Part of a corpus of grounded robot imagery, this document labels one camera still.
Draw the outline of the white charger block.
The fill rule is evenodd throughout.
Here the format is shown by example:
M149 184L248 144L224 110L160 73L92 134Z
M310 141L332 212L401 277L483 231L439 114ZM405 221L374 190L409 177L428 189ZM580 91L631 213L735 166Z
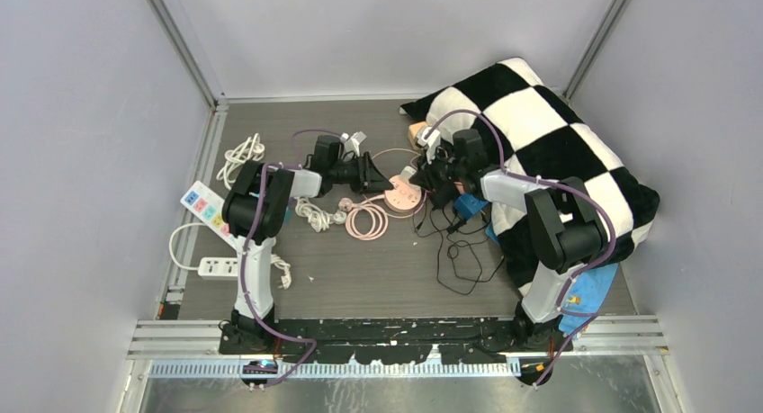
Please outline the white charger block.
M408 185L413 185L413 184L412 184L412 182L411 182L411 179L412 179L412 177L413 177L413 176L414 176L416 173L417 173L417 170L416 170L416 168L414 168L413 166L405 166L405 167L404 167L404 168L401 170L401 172L400 172L400 174L399 174L399 177L400 177L400 180L401 180L402 182L404 182L405 184L408 184Z

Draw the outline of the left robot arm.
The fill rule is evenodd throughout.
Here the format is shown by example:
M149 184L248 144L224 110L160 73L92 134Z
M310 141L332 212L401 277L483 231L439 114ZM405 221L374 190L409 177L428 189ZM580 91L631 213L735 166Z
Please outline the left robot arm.
M278 337L274 327L271 254L292 200L322 197L336 184L354 193L382 193L393 188L369 152L346 154L346 139L318 136L306 164L287 167L248 160L226 196L222 219L240 244L238 291L223 336L256 354L268 352Z

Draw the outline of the blue cube socket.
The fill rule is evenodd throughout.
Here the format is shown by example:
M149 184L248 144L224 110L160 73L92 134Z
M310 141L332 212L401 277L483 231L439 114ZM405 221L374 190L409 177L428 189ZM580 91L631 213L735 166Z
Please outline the blue cube socket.
M462 220L469 220L475 215L481 214L487 205L486 201L465 193L455 200L453 210Z

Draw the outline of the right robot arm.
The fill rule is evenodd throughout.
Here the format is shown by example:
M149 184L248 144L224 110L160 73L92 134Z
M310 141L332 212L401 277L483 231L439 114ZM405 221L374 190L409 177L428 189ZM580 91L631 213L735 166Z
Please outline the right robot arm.
M573 284L600 265L614 247L611 220L583 182L560 182L509 172L489 162L476 130L460 130L450 148L432 126L414 138L421 151L412 184L430 193L453 191L519 211L529 228L537 267L512 322L516 343L536 350L570 313L564 304Z

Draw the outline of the pink round socket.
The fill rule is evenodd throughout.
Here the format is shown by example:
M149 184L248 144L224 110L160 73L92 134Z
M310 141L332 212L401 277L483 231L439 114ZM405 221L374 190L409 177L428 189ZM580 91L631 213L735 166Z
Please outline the pink round socket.
M383 192L385 205L396 213L410 213L417 209L422 202L423 193L420 187L410 184L401 175L389 179L392 189Z

